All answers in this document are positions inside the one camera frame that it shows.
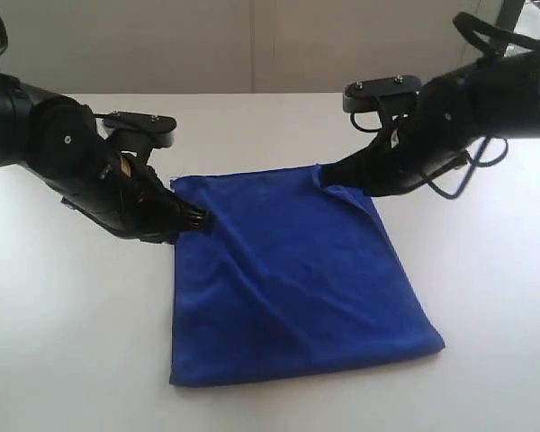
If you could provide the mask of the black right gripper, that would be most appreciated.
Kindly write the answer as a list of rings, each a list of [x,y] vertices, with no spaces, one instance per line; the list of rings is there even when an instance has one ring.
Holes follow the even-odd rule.
[[[394,196],[425,185],[439,171],[448,171],[477,136],[464,81],[439,76],[426,83],[396,135],[398,144],[392,149],[375,139],[367,148],[323,165],[320,185],[353,187],[369,196]]]

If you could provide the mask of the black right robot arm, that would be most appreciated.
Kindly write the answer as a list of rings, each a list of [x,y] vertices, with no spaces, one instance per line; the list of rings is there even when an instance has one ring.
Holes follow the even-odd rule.
[[[457,198],[493,140],[540,138],[540,50],[482,57],[423,83],[416,76],[358,81],[343,92],[350,118],[376,113],[380,128],[363,149],[325,165],[322,186],[372,197],[408,194],[427,185]]]

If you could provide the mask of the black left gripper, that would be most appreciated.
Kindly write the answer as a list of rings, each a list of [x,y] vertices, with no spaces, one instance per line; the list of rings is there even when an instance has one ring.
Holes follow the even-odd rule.
[[[120,239],[173,243],[179,232],[210,232],[213,215],[168,190],[149,166],[144,134],[111,130],[85,104],[43,96],[29,111],[26,168],[70,209]]]

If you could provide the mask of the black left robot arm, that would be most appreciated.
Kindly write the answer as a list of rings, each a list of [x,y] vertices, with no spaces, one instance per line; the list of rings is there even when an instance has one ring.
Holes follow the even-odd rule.
[[[95,113],[61,94],[0,83],[0,167],[25,168],[120,239],[174,244],[182,232],[212,227],[208,211],[170,191],[149,165],[175,128],[172,117]]]

